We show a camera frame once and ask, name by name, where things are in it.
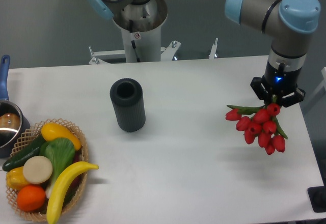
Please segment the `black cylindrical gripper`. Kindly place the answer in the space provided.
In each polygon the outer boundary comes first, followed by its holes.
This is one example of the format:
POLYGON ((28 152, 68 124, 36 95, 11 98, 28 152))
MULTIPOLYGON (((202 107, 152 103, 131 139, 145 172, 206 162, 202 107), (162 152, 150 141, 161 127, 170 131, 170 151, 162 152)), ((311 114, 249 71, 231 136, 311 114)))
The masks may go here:
POLYGON ((285 58, 270 55, 262 77, 253 77, 250 86, 259 100, 270 104, 280 100, 278 105, 290 107, 304 100, 306 92, 297 86, 302 69, 302 58, 285 58))

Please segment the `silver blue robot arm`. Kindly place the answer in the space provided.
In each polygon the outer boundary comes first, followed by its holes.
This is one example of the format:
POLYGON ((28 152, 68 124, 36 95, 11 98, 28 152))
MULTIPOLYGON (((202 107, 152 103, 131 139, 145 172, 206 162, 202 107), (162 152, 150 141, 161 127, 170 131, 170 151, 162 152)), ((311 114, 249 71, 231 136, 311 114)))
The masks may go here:
MULTIPOLYGON (((175 49, 161 50, 161 27, 168 9, 164 0, 87 0, 121 30, 126 61, 170 60, 175 49)), ((251 87, 265 103, 289 107, 303 101, 297 79, 320 16, 318 0, 226 0, 225 15, 273 37, 265 74, 251 87)))

